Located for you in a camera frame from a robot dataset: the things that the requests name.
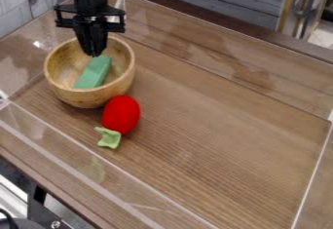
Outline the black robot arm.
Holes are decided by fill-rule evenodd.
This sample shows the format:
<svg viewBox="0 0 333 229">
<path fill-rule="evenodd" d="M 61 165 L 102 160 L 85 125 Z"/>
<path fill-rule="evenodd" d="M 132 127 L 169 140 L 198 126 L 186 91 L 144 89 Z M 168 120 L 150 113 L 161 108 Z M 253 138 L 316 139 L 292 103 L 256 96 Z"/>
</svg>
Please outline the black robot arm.
<svg viewBox="0 0 333 229">
<path fill-rule="evenodd" d="M 125 32 L 126 11 L 109 0 L 73 0 L 54 7 L 58 27 L 71 28 L 83 52 L 98 57 L 107 48 L 109 34 Z"/>
</svg>

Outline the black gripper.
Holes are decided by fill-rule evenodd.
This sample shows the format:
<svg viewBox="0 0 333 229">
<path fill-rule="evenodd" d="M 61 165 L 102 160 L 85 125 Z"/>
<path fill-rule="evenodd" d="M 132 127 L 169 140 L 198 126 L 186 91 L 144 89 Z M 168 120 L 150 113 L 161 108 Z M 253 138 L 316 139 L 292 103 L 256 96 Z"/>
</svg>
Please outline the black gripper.
<svg viewBox="0 0 333 229">
<path fill-rule="evenodd" d="M 99 9 L 97 13 L 81 13 L 74 4 L 57 5 L 54 11 L 57 13 L 57 26 L 74 29 L 81 48 L 89 56 L 94 53 L 94 56 L 98 57 L 103 53 L 107 47 L 109 31 L 125 32 L 126 11 L 110 5 Z M 93 25 L 91 44 L 90 24 L 98 18 L 105 18 L 106 22 Z"/>
</svg>

